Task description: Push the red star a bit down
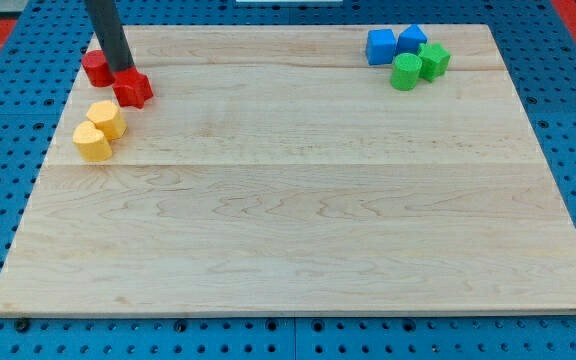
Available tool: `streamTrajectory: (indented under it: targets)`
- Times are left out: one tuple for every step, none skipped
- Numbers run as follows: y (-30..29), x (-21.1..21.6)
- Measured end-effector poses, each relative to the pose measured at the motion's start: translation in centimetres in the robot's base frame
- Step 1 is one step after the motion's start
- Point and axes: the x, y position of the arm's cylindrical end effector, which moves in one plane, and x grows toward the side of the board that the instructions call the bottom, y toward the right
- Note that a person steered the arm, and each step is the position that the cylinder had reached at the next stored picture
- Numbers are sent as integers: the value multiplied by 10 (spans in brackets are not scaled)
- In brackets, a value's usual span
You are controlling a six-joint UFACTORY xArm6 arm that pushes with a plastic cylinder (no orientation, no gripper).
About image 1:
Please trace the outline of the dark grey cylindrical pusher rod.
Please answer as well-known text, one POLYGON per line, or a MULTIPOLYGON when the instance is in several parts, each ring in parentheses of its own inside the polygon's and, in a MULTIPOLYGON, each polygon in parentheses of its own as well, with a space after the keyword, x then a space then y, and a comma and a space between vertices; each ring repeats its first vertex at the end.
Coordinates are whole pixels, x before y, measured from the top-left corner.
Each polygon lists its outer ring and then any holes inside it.
POLYGON ((84 0, 93 30, 112 73, 128 70, 134 60, 114 0, 84 0))

